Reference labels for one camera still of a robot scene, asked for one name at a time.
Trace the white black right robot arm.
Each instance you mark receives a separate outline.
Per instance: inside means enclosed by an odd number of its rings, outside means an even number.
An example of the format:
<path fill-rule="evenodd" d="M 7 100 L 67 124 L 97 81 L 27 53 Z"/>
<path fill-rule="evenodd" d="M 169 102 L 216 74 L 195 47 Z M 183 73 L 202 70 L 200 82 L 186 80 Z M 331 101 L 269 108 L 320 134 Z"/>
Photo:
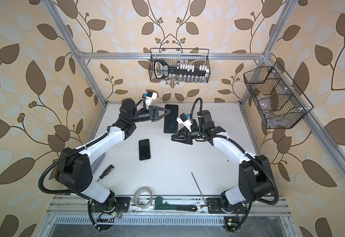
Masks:
<path fill-rule="evenodd" d="M 235 233 L 249 216 L 253 202 L 276 205 L 279 201 L 279 191 L 268 158 L 243 149 L 229 137 L 225 129 L 216 126 L 211 113 L 203 110 L 202 98 L 196 99 L 191 109 L 194 110 L 196 105 L 199 106 L 197 119 L 194 119 L 192 112 L 179 114 L 176 106 L 171 107 L 167 123 L 172 127 L 171 140 L 187 145 L 192 145 L 194 141 L 208 142 L 238 166 L 237 186 L 222 192 L 220 204 L 212 205 L 225 213 L 238 212 L 241 206 L 247 206 L 241 220 L 228 221 L 223 226 L 227 232 Z"/>

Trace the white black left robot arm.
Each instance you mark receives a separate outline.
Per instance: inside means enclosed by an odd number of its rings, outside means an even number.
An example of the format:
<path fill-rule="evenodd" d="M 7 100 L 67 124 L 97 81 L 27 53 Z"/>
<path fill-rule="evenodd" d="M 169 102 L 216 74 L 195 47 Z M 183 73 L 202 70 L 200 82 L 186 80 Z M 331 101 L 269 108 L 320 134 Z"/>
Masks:
<path fill-rule="evenodd" d="M 107 213 L 118 211 L 119 204 L 113 191 L 99 184 L 93 178 L 92 165 L 100 164 L 105 153 L 118 143 L 129 138 L 136 130 L 136 123 L 143 121 L 156 122 L 170 114 L 170 110 L 158 106 L 147 105 L 146 98 L 138 103 L 132 99 L 122 102 L 118 119 L 98 138 L 75 149 L 66 148 L 61 157 L 53 162 L 41 174 L 38 187 L 46 194 L 76 194 L 88 202 L 88 215 L 94 228 L 100 232 L 102 226 L 94 220 L 91 205 L 96 202 Z M 55 180 L 66 188 L 64 190 L 50 190 L 45 187 L 44 180 L 49 172 L 56 170 Z"/>

